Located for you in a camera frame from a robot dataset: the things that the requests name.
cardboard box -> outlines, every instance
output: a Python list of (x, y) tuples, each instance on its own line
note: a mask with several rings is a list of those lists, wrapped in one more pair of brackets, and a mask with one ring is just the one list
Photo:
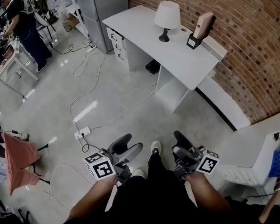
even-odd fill
[(67, 21), (68, 21), (69, 25), (71, 25), (72, 27), (75, 27), (77, 24), (80, 23), (80, 21), (78, 20), (78, 18), (75, 17), (75, 16), (73, 16), (73, 15), (70, 16), (70, 17), (67, 19)]

white lampshade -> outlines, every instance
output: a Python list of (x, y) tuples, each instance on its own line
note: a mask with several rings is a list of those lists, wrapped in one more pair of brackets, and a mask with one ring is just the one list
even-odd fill
[(161, 28), (178, 28), (181, 25), (179, 5), (171, 1), (160, 2), (154, 17), (154, 22)]

white desk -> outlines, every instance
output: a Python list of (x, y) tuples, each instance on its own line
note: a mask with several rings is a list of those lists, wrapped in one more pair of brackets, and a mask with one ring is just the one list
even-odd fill
[(154, 23), (155, 11), (137, 6), (103, 20), (118, 61), (130, 71), (155, 59), (161, 64), (156, 95), (173, 112), (189, 91), (194, 90), (227, 51), (207, 37), (192, 50), (186, 45), (191, 31), (184, 26), (168, 31), (169, 42), (161, 42), (163, 29)]
[[(25, 64), (23, 64), (20, 60), (19, 60), (19, 55), (20, 55), (20, 51), (23, 52), (31, 62), (33, 62), (33, 60), (31, 60), (30, 55), (20, 47), (20, 41), (18, 39), (14, 40), (11, 42), (13, 48), (14, 48), (14, 53), (13, 55), (6, 61), (6, 63), (3, 66), (0, 66), (0, 77), (7, 72), (7, 69), (14, 63), (16, 62), (18, 65), (21, 66), (21, 68), (23, 68), (24, 71), (26, 71), (33, 79), (35, 79), (36, 81), (39, 80), (39, 78), (34, 75), (26, 66)], [(10, 85), (8, 85), (5, 81), (3, 81), (0, 78), (0, 81), (9, 89), (13, 90), (14, 92), (16, 92), (17, 94), (21, 95), (23, 99), (27, 99), (27, 97), (25, 97), (23, 94), (19, 93), (18, 91), (16, 91), (14, 88), (12, 88)]]

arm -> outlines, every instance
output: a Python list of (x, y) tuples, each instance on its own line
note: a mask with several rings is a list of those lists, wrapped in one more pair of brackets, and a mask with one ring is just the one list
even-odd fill
[(17, 14), (16, 16), (13, 17), (13, 19), (11, 20), (11, 24), (9, 25), (8, 29), (6, 30), (6, 32), (4, 33), (3, 38), (8, 38), (9, 34), (12, 33), (12, 31), (14, 30), (15, 26), (18, 24), (19, 22), (19, 17), (20, 15)]
[(75, 217), (87, 217), (96, 211), (104, 212), (113, 186), (117, 181), (117, 176), (97, 181), (89, 192), (71, 209), (68, 220)]
[(204, 174), (194, 172), (186, 175), (185, 179), (191, 184), (198, 208), (212, 212), (231, 210), (228, 202), (214, 189)]
[(270, 215), (272, 208), (275, 206), (279, 197), (280, 197), (280, 191), (276, 191), (274, 193), (274, 195), (271, 197), (271, 199), (268, 201), (268, 203), (266, 204), (265, 208), (263, 209), (263, 211), (259, 217), (259, 221), (261, 223), (266, 222), (268, 216)]

table lamp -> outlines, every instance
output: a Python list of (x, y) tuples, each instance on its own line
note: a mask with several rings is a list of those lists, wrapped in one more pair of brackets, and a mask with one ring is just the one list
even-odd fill
[(181, 25), (179, 5), (171, 1), (162, 1), (154, 17), (156, 25), (164, 28), (163, 34), (159, 36), (161, 42), (168, 42), (170, 39), (167, 32), (170, 29), (178, 28)]

